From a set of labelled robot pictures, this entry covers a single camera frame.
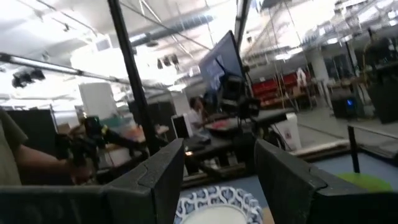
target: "person's arm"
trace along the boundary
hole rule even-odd
[[[35,169],[52,174],[69,174],[71,165],[67,160],[58,160],[57,158],[20,145],[14,151],[15,160],[19,167],[24,169]]]
[[[76,168],[71,162],[59,161],[57,158],[44,152],[31,149],[23,145],[27,136],[3,110],[0,110],[0,121],[9,147],[14,153],[16,164],[21,168],[37,169],[53,174],[71,174],[86,176],[90,172],[86,167]]]

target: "black metal pole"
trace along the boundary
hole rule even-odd
[[[351,65],[351,69],[353,70],[354,76],[356,76],[355,64],[354,64],[353,56],[351,55],[351,51],[349,50],[348,41],[346,41],[345,44],[346,44],[346,48],[347,48],[349,64]]]
[[[361,172],[359,170],[358,145],[356,144],[355,140],[354,128],[351,126],[348,126],[348,137],[349,137],[349,145],[351,147],[350,151],[351,151],[351,158],[353,160],[354,172],[358,174]]]
[[[114,28],[118,36],[120,49],[123,53],[124,63],[126,64],[127,74],[129,75],[132,94],[134,95],[134,99],[139,108],[138,112],[141,118],[149,154],[153,155],[159,150],[159,142],[156,138],[155,127],[149,116],[147,100],[145,98],[144,90],[142,89],[141,79],[139,77],[136,62],[134,60],[134,54],[130,46],[123,13],[120,8],[119,0],[108,0],[108,4]]]

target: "person sitting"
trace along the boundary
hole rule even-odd
[[[189,107],[191,110],[188,113],[188,120],[191,124],[193,133],[198,133],[207,122],[201,98],[198,96],[190,98]]]

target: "white box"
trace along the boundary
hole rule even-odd
[[[297,150],[301,149],[301,142],[299,136],[299,128],[297,127],[297,116],[295,113],[287,113],[286,120],[279,122],[272,126],[273,130],[280,134],[285,143],[288,145],[286,146],[286,150]]]

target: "ceiling light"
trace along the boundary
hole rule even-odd
[[[288,50],[288,51],[287,51],[287,54],[293,55],[293,54],[298,54],[298,53],[300,53],[300,52],[302,52],[302,51],[303,51],[303,48],[302,48],[302,47],[297,47],[297,48],[295,48],[295,49]]]
[[[182,91],[186,87],[187,87],[187,84],[178,84],[178,85],[170,86],[167,89],[169,91]]]
[[[394,0],[383,0],[383,1],[379,1],[378,3],[376,3],[376,6],[379,9],[382,9],[388,5],[390,5]]]
[[[388,18],[393,19],[398,16],[398,11],[394,10],[388,13]]]
[[[378,10],[375,7],[372,7],[368,9],[367,11],[364,11],[358,16],[358,21],[359,23],[368,21],[372,18],[373,15],[375,15],[378,12]]]
[[[350,35],[347,35],[347,36],[341,38],[341,40],[342,40],[343,42],[347,42],[347,41],[351,40],[352,38],[353,38],[353,36],[350,34]]]
[[[325,28],[322,27],[321,29],[319,29],[319,36],[321,36],[325,33],[326,33]]]
[[[72,75],[77,75],[79,73],[79,71],[74,68],[68,68],[68,67],[64,67],[64,66],[60,66],[60,65],[53,65],[50,63],[46,63],[46,62],[40,62],[40,61],[31,60],[28,58],[17,57],[17,56],[8,55],[8,54],[0,53],[0,61],[14,63],[14,64],[28,66],[28,67],[33,67],[33,68],[40,68],[40,69],[44,69],[44,70],[51,70],[51,71],[55,71],[55,72],[63,72],[63,73],[68,73],[68,74],[72,74]]]
[[[337,37],[328,39],[328,40],[326,41],[327,44],[335,44],[335,43],[337,43],[337,42],[338,42]]]
[[[291,58],[293,55],[290,54],[280,54],[275,56],[275,60],[287,60]]]
[[[398,22],[395,19],[393,19],[393,20],[389,21],[389,23],[390,23],[390,26],[395,26],[395,25],[397,25]]]

